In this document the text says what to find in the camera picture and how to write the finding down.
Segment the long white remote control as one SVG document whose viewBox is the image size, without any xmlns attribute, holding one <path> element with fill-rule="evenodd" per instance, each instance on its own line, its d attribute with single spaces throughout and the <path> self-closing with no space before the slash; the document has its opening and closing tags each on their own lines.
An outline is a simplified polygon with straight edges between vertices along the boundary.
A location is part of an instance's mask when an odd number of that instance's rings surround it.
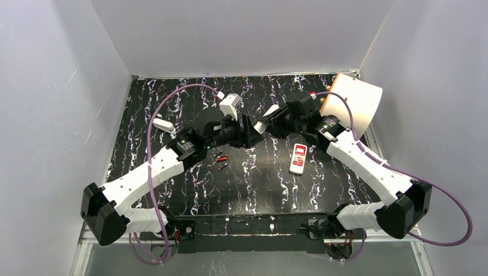
<svg viewBox="0 0 488 276">
<path fill-rule="evenodd" d="M 269 124 L 265 123 L 265 122 L 262 122 L 262 121 L 258 121 L 255 125 L 254 125 L 254 129 L 259 133 L 259 134 L 263 134 L 267 127 L 268 127 Z"/>
</svg>

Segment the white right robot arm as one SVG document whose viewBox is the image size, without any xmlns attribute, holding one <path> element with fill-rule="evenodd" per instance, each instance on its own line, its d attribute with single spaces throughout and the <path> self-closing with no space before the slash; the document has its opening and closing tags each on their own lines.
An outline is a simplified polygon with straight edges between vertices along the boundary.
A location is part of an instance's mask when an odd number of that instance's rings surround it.
<svg viewBox="0 0 488 276">
<path fill-rule="evenodd" d="M 321 115 L 311 95 L 273 105 L 262 118 L 266 131 L 279 139 L 290 133 L 326 152 L 352 170 L 379 196 L 372 204 L 342 204 L 326 218 L 310 220 L 311 239 L 340 236 L 354 229 L 380 229 L 396 239 L 404 238 L 426 215 L 432 188 L 425 181 L 387 169 L 379 158 L 354 135 L 346 121 Z"/>
</svg>

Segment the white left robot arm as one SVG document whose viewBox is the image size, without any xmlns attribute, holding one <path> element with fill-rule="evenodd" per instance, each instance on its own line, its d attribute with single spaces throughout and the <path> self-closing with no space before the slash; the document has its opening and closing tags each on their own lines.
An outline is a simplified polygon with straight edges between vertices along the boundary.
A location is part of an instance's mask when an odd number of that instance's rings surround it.
<svg viewBox="0 0 488 276">
<path fill-rule="evenodd" d="M 81 217 L 99 245 L 107 246 L 126 233 L 162 233 L 175 218 L 164 208 L 135 209 L 132 204 L 150 191 L 150 187 L 178 176 L 207 157 L 209 150 L 223 145 L 252 148 L 263 140 L 264 122 L 252 124 L 248 115 L 235 120 L 226 115 L 208 122 L 203 132 L 187 127 L 164 145 L 147 162 L 124 176 L 83 190 Z"/>
</svg>

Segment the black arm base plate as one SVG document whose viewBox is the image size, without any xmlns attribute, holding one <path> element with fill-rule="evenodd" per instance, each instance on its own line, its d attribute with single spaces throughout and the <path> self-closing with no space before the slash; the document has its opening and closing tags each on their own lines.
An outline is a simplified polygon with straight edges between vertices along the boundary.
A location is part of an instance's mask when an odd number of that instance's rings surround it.
<svg viewBox="0 0 488 276">
<path fill-rule="evenodd" d="M 198 215 L 170 217 L 165 228 L 182 254 L 304 251 L 350 257 L 364 233 L 328 227 L 327 222 L 324 213 Z"/>
</svg>

